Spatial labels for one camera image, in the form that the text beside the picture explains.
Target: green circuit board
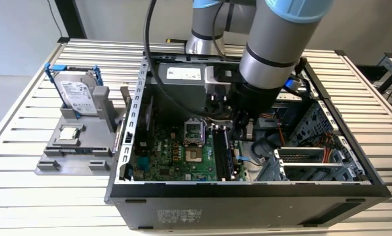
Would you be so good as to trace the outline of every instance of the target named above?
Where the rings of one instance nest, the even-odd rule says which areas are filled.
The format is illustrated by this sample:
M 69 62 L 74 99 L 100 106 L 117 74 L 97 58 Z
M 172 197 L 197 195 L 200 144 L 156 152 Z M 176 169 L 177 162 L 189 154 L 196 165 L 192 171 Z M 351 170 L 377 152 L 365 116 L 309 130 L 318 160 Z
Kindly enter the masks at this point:
M 194 127 L 186 133 L 190 137 L 198 137 L 198 130 Z M 184 130 L 177 127 L 156 127 L 153 148 L 148 158 L 148 168 L 141 170 L 136 166 L 134 179 L 141 181 L 217 181 L 216 161 L 213 150 L 213 138 L 209 131 L 205 131 L 205 143 L 202 147 L 182 144 Z M 229 144 L 232 154 L 237 149 L 241 153 L 238 142 Z M 244 167 L 241 168 L 241 178 L 245 181 Z

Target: metal frame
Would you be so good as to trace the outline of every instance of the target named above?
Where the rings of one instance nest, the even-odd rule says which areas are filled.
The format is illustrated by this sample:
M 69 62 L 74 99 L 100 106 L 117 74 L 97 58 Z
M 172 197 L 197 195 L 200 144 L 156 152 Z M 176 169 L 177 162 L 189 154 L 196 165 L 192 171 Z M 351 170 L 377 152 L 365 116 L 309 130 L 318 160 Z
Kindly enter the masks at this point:
M 69 38 L 86 38 L 74 0 L 53 0 Z

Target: metal slatted table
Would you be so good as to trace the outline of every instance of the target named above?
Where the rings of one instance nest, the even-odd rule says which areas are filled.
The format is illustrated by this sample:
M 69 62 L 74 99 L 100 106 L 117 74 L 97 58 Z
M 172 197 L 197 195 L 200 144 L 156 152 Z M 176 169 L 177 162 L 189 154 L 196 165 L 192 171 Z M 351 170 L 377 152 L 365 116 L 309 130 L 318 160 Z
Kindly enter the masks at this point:
M 156 51 L 182 52 L 182 44 L 152 44 Z M 241 56 L 244 47 L 228 46 Z M 122 106 L 118 87 L 132 89 L 141 60 L 141 43 L 72 39 L 57 44 L 46 61 L 101 69 L 114 106 Z M 392 192 L 392 107 L 345 56 L 333 51 L 305 50 L 310 66 L 331 101 Z M 101 235 L 130 232 L 113 206 L 102 201 L 108 177 L 36 176 L 33 169 L 60 117 L 61 101 L 42 68 L 0 122 L 0 236 Z M 392 199 L 328 229 L 266 231 L 158 231 L 152 235 L 320 236 L 392 235 Z

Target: black computer chassis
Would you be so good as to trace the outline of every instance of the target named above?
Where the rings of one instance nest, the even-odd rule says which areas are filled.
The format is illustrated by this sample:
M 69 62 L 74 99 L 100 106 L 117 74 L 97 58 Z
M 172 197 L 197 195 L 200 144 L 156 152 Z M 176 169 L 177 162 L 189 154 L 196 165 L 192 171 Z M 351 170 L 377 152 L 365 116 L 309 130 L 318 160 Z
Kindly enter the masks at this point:
M 182 55 L 154 55 L 157 62 L 174 62 L 178 57 Z M 185 60 L 221 59 L 185 55 Z M 329 227 L 392 197 L 308 63 L 304 71 L 371 184 L 114 184 L 113 166 L 105 202 L 114 204 L 129 229 Z

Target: hard drive label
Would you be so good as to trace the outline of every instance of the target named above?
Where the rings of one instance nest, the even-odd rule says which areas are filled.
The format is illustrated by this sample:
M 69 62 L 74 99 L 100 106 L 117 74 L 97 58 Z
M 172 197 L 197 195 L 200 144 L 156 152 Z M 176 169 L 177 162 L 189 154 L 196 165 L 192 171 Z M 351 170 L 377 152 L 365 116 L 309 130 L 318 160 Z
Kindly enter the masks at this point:
M 81 82 L 61 81 L 72 109 L 81 115 L 96 115 L 96 108 L 88 86 Z

